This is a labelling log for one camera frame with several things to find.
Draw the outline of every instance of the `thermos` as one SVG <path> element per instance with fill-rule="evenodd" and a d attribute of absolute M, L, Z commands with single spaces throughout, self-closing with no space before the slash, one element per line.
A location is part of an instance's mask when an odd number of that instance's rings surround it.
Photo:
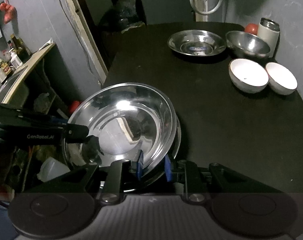
<path fill-rule="evenodd" d="M 270 47 L 269 57 L 273 57 L 279 37 L 279 24 L 266 18 L 261 18 L 258 25 L 257 36 L 263 39 Z"/>

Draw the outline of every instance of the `red object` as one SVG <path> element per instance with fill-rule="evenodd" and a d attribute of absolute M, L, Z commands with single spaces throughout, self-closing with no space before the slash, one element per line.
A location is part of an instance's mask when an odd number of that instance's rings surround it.
<path fill-rule="evenodd" d="M 68 107 L 69 113 L 72 114 L 77 109 L 77 107 L 79 107 L 80 104 L 81 102 L 79 101 L 73 101 L 71 105 Z"/>
<path fill-rule="evenodd" d="M 8 45 L 9 45 L 10 49 L 13 49 L 13 43 L 12 42 L 9 42 Z"/>
<path fill-rule="evenodd" d="M 258 25 L 255 23 L 250 23 L 245 27 L 245 32 L 257 35 Z"/>
<path fill-rule="evenodd" d="M 0 10 L 5 12 L 4 15 L 4 23 L 7 24 L 10 22 L 12 19 L 16 17 L 16 8 L 12 5 L 9 4 L 9 1 L 6 0 L 6 2 L 1 3 L 0 5 Z"/>

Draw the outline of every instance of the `white plastic container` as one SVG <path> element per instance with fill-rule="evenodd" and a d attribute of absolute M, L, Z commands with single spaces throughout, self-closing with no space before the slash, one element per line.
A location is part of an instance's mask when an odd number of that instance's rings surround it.
<path fill-rule="evenodd" d="M 14 52 L 14 50 L 11 49 L 9 52 L 11 52 L 12 59 L 10 60 L 10 62 L 13 64 L 13 67 L 15 69 L 21 67 L 23 65 L 23 63 L 20 60 L 20 58 L 17 56 L 17 54 Z"/>
<path fill-rule="evenodd" d="M 3 50 L 3 55 L 4 55 L 4 58 L 5 58 L 6 62 L 11 60 L 11 56 L 10 56 L 10 53 L 8 51 Z"/>
<path fill-rule="evenodd" d="M 273 57 L 275 54 L 279 33 L 280 29 L 278 23 L 266 18 L 261 18 L 258 25 L 257 36 L 269 45 L 271 49 L 269 57 Z"/>
<path fill-rule="evenodd" d="M 69 171 L 70 169 L 65 164 L 59 162 L 53 157 L 49 157 L 41 166 L 40 172 L 37 174 L 37 178 L 42 182 L 46 182 Z"/>
<path fill-rule="evenodd" d="M 4 82 L 6 79 L 7 75 L 4 73 L 3 69 L 0 68 L 0 82 Z"/>

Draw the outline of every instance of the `red tomato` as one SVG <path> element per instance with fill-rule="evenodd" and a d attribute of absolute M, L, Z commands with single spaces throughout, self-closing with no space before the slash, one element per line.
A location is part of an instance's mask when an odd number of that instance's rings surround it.
<path fill-rule="evenodd" d="M 250 23 L 245 27 L 245 32 L 257 35 L 258 25 L 255 23 Z"/>

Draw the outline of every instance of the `stainless steel bowl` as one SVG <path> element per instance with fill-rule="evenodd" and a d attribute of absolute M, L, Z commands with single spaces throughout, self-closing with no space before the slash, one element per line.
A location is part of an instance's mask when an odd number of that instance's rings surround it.
<path fill-rule="evenodd" d="M 175 159 L 177 154 L 178 154 L 178 150 L 179 150 L 179 146 L 181 143 L 181 128 L 180 128 L 180 122 L 178 120 L 178 118 L 176 118 L 177 120 L 177 129 L 176 129 L 176 136 L 174 139 L 174 142 L 172 144 L 172 147 L 170 148 L 169 152 L 167 154 L 172 155 L 172 157 Z M 161 163 L 159 163 L 159 165 L 155 168 L 153 168 L 153 170 L 151 172 L 149 172 L 148 174 L 144 174 L 143 177 L 141 178 L 139 185 L 135 185 L 135 184 L 125 184 L 124 187 L 124 192 L 131 192 L 131 191 L 135 191 L 137 189 L 142 189 L 145 188 L 149 185 L 151 185 L 152 183 L 154 183 L 156 180 L 158 180 L 161 176 L 163 176 L 165 174 L 164 171 L 164 164 L 165 163 L 165 158 L 162 160 Z"/>
<path fill-rule="evenodd" d="M 84 101 L 69 123 L 86 125 L 94 135 L 86 144 L 63 143 L 72 166 L 96 162 L 136 161 L 143 150 L 144 174 L 164 158 L 173 144 L 177 120 L 169 98 L 158 89 L 139 83 L 107 87 Z"/>
<path fill-rule="evenodd" d="M 270 52 L 270 47 L 265 41 L 246 32 L 231 31 L 226 33 L 226 44 L 239 58 L 263 59 L 267 58 Z"/>
<path fill-rule="evenodd" d="M 177 32 L 170 36 L 167 43 L 172 50 L 190 56 L 214 56 L 226 49 L 226 43 L 220 36 L 202 30 Z"/>

